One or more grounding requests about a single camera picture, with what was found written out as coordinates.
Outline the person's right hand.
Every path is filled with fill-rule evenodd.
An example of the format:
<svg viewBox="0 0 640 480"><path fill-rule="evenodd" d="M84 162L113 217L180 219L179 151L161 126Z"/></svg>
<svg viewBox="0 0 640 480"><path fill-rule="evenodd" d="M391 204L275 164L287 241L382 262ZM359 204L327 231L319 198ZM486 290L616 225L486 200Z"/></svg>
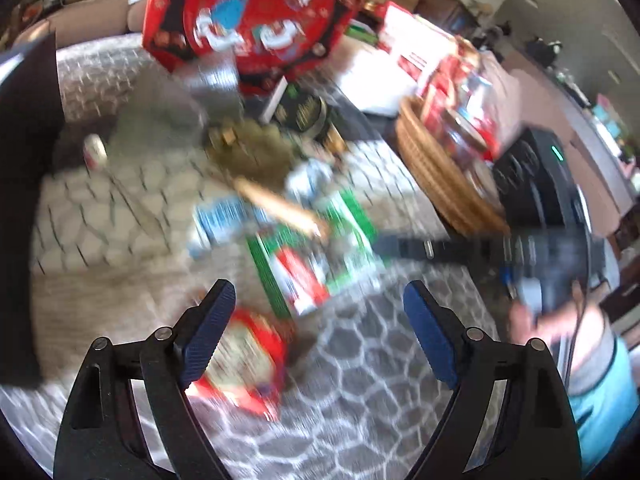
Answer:
<svg viewBox="0 0 640 480"><path fill-rule="evenodd" d="M605 319L600 308L576 289L574 297L559 309L535 314L519 299L512 301L508 313L509 340L514 344L525 344L538 338L553 344L563 338L580 344L596 344L604 334Z"/></svg>

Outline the teal sleeved right forearm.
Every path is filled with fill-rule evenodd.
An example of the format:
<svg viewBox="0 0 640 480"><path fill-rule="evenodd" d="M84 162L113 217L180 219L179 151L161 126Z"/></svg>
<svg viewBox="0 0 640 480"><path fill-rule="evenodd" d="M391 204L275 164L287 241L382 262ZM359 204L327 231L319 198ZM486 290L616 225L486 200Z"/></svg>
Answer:
<svg viewBox="0 0 640 480"><path fill-rule="evenodd" d="M639 408L629 353L600 308L590 306L575 346L582 362L570 374L568 400L582 453L582 474L590 474L610 454Z"/></svg>

